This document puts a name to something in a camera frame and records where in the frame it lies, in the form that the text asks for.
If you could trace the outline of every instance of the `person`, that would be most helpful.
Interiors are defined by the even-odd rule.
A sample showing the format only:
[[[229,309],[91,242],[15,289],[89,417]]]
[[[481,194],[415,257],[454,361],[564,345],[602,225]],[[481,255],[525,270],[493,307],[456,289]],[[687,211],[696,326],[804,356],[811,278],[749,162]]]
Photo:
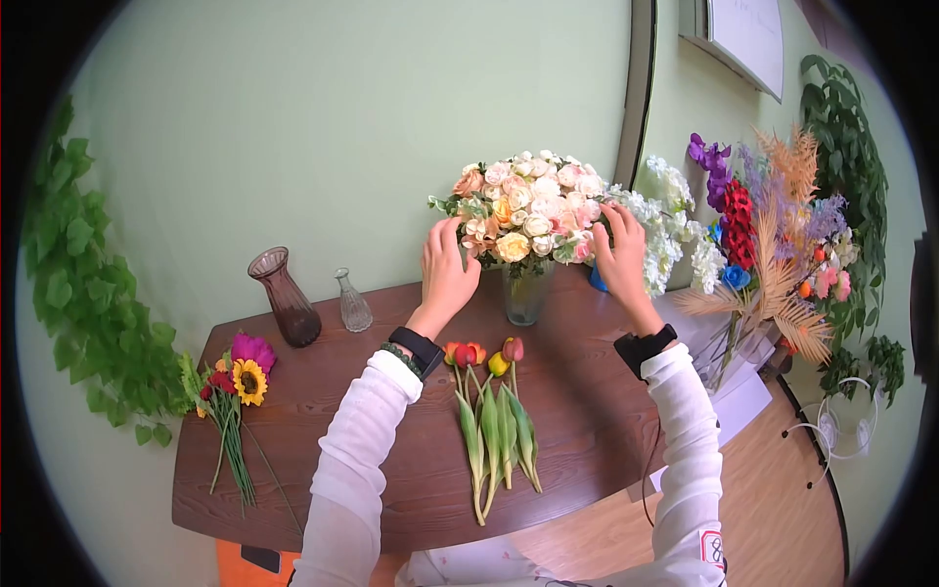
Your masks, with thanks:
[[[593,226],[596,262],[609,293],[623,306],[636,337],[663,332],[642,280],[645,235],[623,206],[601,206],[613,233]],[[459,218],[440,221],[423,246],[422,302],[407,328],[435,339],[470,300],[479,284],[480,264],[466,268],[455,230]],[[385,477],[378,466],[394,443],[405,409],[421,397],[423,384],[402,357],[379,350],[352,381],[319,445],[322,453],[313,484],[303,549],[295,562],[296,587],[364,587],[380,550],[379,520]],[[395,584],[421,585],[710,585],[724,581],[720,522],[722,455],[717,450],[716,415],[688,349],[672,340],[641,363],[641,376],[658,406],[665,433],[662,499],[652,532],[654,560],[600,579],[561,581],[515,550],[508,537],[414,553]]]

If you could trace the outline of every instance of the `black wire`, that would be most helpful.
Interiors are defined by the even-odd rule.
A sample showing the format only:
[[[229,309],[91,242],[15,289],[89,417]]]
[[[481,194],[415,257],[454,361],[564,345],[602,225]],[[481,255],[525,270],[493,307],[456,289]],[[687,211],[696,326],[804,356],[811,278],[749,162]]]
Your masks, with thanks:
[[[649,516],[649,508],[645,504],[645,480],[649,476],[649,468],[652,467],[652,457],[655,455],[655,449],[658,447],[658,439],[662,435],[662,420],[659,419],[658,425],[655,427],[655,442],[652,445],[652,452],[649,453],[649,460],[646,461],[645,471],[642,473],[642,511],[646,513],[646,519],[649,520],[649,525],[653,528],[655,524],[652,522],[652,518]]]

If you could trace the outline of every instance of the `yellow tulip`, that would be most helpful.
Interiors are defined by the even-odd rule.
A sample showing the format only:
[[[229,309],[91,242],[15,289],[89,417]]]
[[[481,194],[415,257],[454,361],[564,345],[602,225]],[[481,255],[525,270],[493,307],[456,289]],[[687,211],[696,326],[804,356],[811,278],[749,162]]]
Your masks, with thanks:
[[[489,359],[489,373],[493,374],[495,377],[502,377],[502,375],[509,369],[509,362],[502,357],[502,352],[497,352],[492,355],[492,358]]]

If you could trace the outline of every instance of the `finger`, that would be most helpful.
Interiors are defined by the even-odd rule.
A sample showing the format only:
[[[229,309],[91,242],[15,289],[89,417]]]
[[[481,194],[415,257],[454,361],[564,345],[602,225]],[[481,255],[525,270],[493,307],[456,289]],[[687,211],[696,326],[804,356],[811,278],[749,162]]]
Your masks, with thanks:
[[[446,223],[440,228],[440,250],[447,256],[459,256],[460,251],[456,246],[456,228],[463,222],[459,216],[448,218]]]
[[[633,213],[629,211],[629,208],[626,206],[617,206],[616,211],[619,212],[620,216],[623,217],[623,226],[626,228],[626,234],[638,234],[642,227],[639,226],[639,221],[636,220],[636,217],[633,216]]]
[[[483,270],[483,266],[480,265],[479,259],[472,255],[467,255],[467,278],[471,279],[475,284],[473,289],[479,285],[479,274]]]
[[[601,223],[593,224],[593,252],[597,263],[601,265],[613,263],[613,252],[609,249],[607,228]]]
[[[609,227],[613,229],[613,244],[616,244],[616,242],[625,242],[626,240],[626,227],[623,224],[623,216],[620,216],[617,212],[619,208],[625,208],[625,206],[617,206],[616,209],[614,209],[606,204],[600,205],[603,215],[609,220]]]
[[[432,255],[439,254],[440,251],[442,251],[442,247],[440,246],[440,230],[448,222],[450,222],[450,219],[444,218],[443,220],[434,224],[431,227],[430,232],[427,233],[427,244],[430,246],[430,253]]]

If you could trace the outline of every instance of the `left hand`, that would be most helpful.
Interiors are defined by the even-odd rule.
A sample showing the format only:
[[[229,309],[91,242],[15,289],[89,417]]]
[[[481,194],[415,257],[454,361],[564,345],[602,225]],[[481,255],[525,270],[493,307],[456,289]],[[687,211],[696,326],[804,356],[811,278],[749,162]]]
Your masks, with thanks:
[[[459,217],[434,224],[423,244],[421,305],[406,325],[421,336],[434,340],[443,327],[470,301],[479,285],[482,266],[472,256],[463,257],[456,240]]]

